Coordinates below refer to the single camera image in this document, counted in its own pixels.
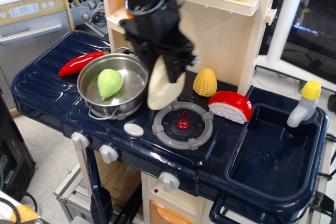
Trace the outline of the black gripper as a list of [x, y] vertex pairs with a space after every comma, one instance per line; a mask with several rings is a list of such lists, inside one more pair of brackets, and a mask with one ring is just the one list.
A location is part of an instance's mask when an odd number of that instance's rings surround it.
[[193, 43], [182, 34], [178, 25], [180, 21], [180, 6], [176, 0], [159, 0], [154, 5], [132, 7], [128, 0], [125, 2], [126, 11], [132, 18], [119, 21], [119, 25], [127, 33], [125, 35], [144, 64], [147, 71], [152, 73], [156, 60], [163, 51], [155, 44], [163, 38], [164, 62], [170, 83], [177, 83], [178, 78], [187, 66], [193, 66], [198, 59], [193, 55]]

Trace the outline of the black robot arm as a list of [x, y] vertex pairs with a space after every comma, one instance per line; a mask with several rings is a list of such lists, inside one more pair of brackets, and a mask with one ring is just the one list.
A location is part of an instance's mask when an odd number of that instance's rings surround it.
[[194, 45], [179, 29], [180, 7], [177, 0], [126, 0], [125, 8], [133, 17], [119, 22], [148, 71], [163, 56], [171, 83], [196, 63]]

